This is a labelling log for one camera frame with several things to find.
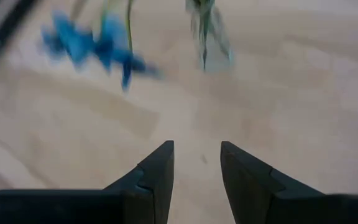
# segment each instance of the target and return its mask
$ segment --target blue plastic object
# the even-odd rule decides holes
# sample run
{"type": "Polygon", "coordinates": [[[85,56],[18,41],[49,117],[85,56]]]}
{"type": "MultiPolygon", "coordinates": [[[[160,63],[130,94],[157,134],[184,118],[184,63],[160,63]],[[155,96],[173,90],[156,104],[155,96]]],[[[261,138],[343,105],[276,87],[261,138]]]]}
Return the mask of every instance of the blue plastic object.
{"type": "Polygon", "coordinates": [[[129,87],[132,71],[154,77],[159,74],[155,67],[148,66],[142,57],[128,49],[126,29],[114,14],[104,17],[98,40],[93,39],[91,31],[77,28],[63,12],[53,13],[53,25],[55,33],[42,31],[44,44],[51,56],[60,58],[67,54],[78,67],[94,54],[108,73],[112,63],[119,63],[122,65],[123,90],[129,87]]]}

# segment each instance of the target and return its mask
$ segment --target blue toy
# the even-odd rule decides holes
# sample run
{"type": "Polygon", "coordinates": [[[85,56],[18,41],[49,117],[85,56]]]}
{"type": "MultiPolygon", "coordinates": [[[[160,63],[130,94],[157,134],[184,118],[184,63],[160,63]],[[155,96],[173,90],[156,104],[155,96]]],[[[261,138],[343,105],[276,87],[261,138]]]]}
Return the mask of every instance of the blue toy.
{"type": "Polygon", "coordinates": [[[103,16],[101,33],[93,39],[90,30],[82,30],[69,20],[63,12],[53,13],[55,33],[42,31],[44,44],[48,53],[55,57],[67,54],[76,67],[82,65],[90,55],[99,58],[103,67],[110,73],[112,63],[122,65],[122,89],[127,90],[132,71],[158,77],[158,70],[147,65],[143,58],[134,55],[128,48],[126,28],[114,14],[103,16]]]}

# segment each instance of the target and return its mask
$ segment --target black object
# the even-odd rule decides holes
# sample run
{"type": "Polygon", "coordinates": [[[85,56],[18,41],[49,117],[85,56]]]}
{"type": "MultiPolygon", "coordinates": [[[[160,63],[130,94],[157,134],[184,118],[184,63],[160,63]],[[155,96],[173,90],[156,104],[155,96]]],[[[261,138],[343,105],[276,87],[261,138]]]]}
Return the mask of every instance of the black object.
{"type": "Polygon", "coordinates": [[[222,142],[221,167],[237,224],[358,224],[358,195],[325,195],[230,142],[222,142]]]}
{"type": "Polygon", "coordinates": [[[0,23],[0,51],[37,1],[39,0],[20,0],[8,14],[1,15],[4,19],[0,23]]]}
{"type": "Polygon", "coordinates": [[[0,223],[167,223],[173,141],[104,190],[2,190],[0,223]]]}

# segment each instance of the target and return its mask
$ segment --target wooden floor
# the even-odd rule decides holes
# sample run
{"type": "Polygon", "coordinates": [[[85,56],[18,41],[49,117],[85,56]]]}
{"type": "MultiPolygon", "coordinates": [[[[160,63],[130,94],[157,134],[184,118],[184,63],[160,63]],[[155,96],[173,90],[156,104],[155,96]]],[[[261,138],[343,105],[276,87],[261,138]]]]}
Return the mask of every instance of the wooden floor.
{"type": "Polygon", "coordinates": [[[197,69],[184,1],[138,1],[134,48],[165,79],[135,77],[125,94],[119,70],[76,71],[36,47],[71,3],[43,1],[0,57],[0,189],[102,188],[173,139],[170,223],[234,223],[222,140],[324,193],[358,193],[358,0],[217,1],[236,53],[223,74],[197,69]]]}

